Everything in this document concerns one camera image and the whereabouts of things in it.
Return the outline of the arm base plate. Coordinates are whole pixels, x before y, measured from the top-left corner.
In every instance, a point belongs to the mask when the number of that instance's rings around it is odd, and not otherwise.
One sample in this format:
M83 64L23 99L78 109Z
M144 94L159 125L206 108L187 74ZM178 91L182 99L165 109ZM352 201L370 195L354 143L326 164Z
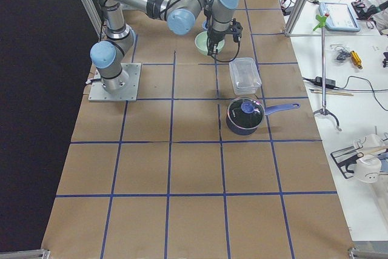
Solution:
M138 97L139 79L141 76L141 63L121 63L122 72L115 79L104 79L95 72L90 83L90 102L135 102Z

